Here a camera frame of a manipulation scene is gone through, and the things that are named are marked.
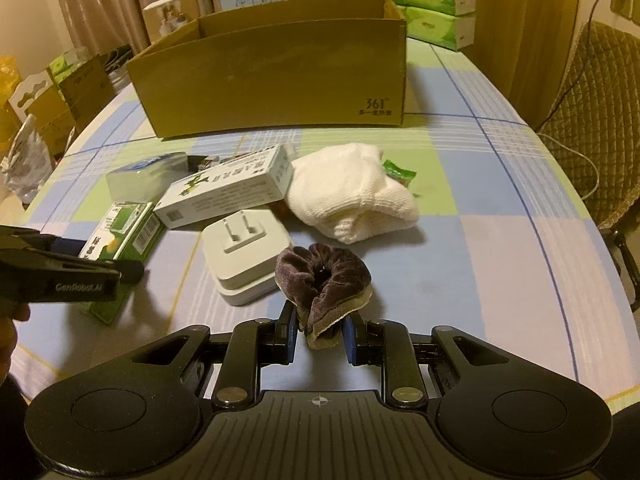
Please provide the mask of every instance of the barcode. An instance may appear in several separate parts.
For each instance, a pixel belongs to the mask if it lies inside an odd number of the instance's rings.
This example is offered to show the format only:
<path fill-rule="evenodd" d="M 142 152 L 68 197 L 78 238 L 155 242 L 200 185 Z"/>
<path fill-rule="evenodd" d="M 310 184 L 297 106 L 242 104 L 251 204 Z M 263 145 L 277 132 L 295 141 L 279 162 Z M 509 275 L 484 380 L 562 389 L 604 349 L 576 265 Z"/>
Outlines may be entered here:
<path fill-rule="evenodd" d="M 174 209 L 173 211 L 168 211 L 166 213 L 166 217 L 171 222 L 176 222 L 176 221 L 182 220 L 184 218 L 184 216 L 182 216 L 182 213 L 180 211 L 178 211 L 177 209 Z"/>
<path fill-rule="evenodd" d="M 146 246 L 149 245 L 151 238 L 153 238 L 156 231 L 158 231 L 158 227 L 160 227 L 160 221 L 156 215 L 151 214 L 146 221 L 145 226 L 138 233 L 136 239 L 133 240 L 133 248 L 137 250 L 139 254 L 143 254 L 145 252 Z"/>

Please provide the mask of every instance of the white cloth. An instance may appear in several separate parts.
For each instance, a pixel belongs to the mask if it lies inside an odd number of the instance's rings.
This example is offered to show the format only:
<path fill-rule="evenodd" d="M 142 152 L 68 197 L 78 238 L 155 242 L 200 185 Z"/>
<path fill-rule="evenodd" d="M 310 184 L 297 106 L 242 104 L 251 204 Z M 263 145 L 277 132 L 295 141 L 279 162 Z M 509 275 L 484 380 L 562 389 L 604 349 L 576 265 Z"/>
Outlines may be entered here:
<path fill-rule="evenodd" d="M 294 160 L 289 209 L 345 244 L 415 225 L 414 196 L 386 176 L 381 156 L 377 146 L 352 142 Z"/>

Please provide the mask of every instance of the screw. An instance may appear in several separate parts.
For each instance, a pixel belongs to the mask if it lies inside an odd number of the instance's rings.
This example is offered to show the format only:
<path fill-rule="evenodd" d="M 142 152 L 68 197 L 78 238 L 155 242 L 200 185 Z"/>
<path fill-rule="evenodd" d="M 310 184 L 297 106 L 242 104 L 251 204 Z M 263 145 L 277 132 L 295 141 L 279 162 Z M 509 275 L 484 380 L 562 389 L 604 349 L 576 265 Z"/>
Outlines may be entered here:
<path fill-rule="evenodd" d="M 418 388 L 403 386 L 402 388 L 396 388 L 393 390 L 391 396 L 398 402 L 409 404 L 411 402 L 418 402 L 419 400 L 422 400 L 424 393 L 422 393 Z"/>
<path fill-rule="evenodd" d="M 221 400 L 225 404 L 237 404 L 245 400 L 248 395 L 244 389 L 238 388 L 237 386 L 222 388 L 216 393 L 218 400 Z"/>

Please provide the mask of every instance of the plastic bag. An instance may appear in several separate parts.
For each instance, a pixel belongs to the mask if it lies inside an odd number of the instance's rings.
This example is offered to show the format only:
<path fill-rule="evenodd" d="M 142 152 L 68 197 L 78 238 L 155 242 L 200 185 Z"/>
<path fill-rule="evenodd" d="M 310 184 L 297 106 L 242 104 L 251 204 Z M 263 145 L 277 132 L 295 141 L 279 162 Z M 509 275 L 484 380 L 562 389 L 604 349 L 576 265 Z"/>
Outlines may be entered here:
<path fill-rule="evenodd" d="M 13 191 L 23 204 L 30 204 L 53 173 L 49 149 L 36 129 L 36 117 L 27 120 L 15 136 L 8 155 L 0 162 L 4 185 Z"/>

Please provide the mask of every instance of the circular pad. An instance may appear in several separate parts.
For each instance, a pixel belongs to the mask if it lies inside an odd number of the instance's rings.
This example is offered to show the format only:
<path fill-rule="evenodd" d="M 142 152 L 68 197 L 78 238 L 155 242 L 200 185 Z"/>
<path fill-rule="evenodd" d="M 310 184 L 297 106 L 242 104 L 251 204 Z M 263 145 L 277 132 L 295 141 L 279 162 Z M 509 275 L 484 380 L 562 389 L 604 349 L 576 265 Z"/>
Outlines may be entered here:
<path fill-rule="evenodd" d="M 600 397 L 541 368 L 468 367 L 440 400 L 444 440 L 497 476 L 555 478 L 598 459 L 611 432 Z"/>
<path fill-rule="evenodd" d="M 564 422 L 566 408 L 553 395 L 536 390 L 518 390 L 494 400 L 494 415 L 512 430 L 543 433 Z"/>
<path fill-rule="evenodd" d="M 62 474 L 112 478 L 180 453 L 199 428 L 198 399 L 179 381 L 145 371 L 114 378 L 90 370 L 44 390 L 25 418 L 41 460 Z"/>
<path fill-rule="evenodd" d="M 76 400 L 71 416 L 88 430 L 117 431 L 135 424 L 145 411 L 145 399 L 138 394 L 108 388 L 90 392 Z"/>

